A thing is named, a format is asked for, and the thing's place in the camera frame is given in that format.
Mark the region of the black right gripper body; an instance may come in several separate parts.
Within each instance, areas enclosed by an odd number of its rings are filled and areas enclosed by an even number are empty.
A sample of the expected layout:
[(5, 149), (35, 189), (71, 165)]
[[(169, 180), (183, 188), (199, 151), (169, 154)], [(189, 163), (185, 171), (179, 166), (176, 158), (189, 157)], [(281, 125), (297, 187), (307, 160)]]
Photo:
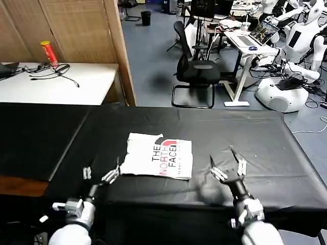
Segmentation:
[(233, 203), (239, 203), (245, 199), (251, 199), (252, 195), (246, 189), (243, 178), (227, 179), (221, 181), (222, 184), (227, 185), (233, 197)]

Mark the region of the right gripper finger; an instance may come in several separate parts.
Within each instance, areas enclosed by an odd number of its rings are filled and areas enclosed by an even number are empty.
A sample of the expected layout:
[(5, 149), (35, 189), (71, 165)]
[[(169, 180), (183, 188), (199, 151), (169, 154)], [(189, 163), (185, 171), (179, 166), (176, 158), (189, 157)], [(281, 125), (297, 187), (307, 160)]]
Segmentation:
[(210, 163), (211, 163), (211, 168), (210, 168), (210, 172), (211, 174), (218, 180), (220, 180), (221, 182), (224, 182), (228, 179), (228, 175), (225, 174), (222, 170), (220, 170), (216, 165), (215, 162), (212, 158), (212, 156), (210, 155)]
[(245, 176), (246, 175), (246, 169), (247, 169), (247, 160), (245, 159), (245, 157), (239, 153), (236, 152), (235, 149), (233, 147), (230, 147), (230, 150), (235, 158), (235, 160), (237, 161), (238, 164), (238, 169), (237, 169), (237, 173), (239, 176)]

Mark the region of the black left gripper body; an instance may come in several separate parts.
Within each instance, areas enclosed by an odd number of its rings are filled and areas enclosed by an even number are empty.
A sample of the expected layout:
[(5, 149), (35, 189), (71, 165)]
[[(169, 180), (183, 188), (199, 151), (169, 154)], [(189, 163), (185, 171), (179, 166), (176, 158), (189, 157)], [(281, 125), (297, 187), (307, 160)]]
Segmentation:
[(94, 184), (90, 187), (89, 191), (87, 192), (87, 195), (85, 197), (86, 202), (94, 203), (97, 201), (99, 193), (100, 193), (101, 185), (100, 184)]

